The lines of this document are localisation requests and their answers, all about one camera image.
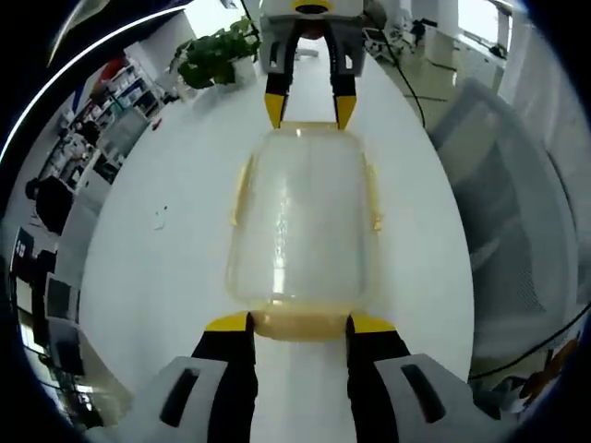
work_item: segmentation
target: white table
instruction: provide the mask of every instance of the white table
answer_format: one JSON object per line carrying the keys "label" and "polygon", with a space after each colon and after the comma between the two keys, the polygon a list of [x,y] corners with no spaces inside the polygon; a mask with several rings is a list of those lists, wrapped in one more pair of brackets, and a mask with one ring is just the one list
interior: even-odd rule
{"label": "white table", "polygon": [[[144,133],[103,206],[80,325],[132,392],[175,356],[191,354],[212,319],[244,308],[224,289],[224,271],[237,174],[271,129],[263,92],[264,80],[199,119],[183,103],[164,108],[160,128]],[[411,352],[466,379],[472,278],[452,190],[402,93],[370,58],[357,96],[348,130],[367,142],[384,213],[382,294],[369,311],[392,320]],[[285,120],[296,119],[334,119],[325,51],[296,63]],[[344,340],[257,338],[256,346],[252,441],[356,441]]]}

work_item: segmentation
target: green leaves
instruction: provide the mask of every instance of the green leaves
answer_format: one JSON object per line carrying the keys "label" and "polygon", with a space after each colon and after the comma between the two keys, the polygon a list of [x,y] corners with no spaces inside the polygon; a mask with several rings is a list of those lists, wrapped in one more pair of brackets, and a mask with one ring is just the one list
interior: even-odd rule
{"label": "green leaves", "polygon": [[244,17],[233,23],[230,30],[218,30],[213,35],[190,40],[175,50],[171,70],[178,66],[183,80],[196,90],[217,84],[235,83],[232,62],[257,54],[260,42],[249,34],[250,21]]}

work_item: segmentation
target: transparent plastic box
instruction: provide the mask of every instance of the transparent plastic box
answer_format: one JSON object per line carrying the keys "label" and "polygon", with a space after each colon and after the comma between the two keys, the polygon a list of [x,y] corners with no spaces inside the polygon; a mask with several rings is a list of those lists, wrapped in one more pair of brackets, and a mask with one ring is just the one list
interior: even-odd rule
{"label": "transparent plastic box", "polygon": [[380,213],[361,141],[331,124],[283,124],[241,172],[226,282],[259,334],[337,336],[379,283]]}

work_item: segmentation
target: office chair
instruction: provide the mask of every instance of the office chair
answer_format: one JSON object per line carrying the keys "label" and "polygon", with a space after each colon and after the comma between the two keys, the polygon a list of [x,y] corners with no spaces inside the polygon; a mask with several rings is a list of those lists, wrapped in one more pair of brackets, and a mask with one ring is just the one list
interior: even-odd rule
{"label": "office chair", "polygon": [[560,179],[513,109],[472,78],[429,135],[470,252],[474,355],[523,353],[575,306],[575,232]]}

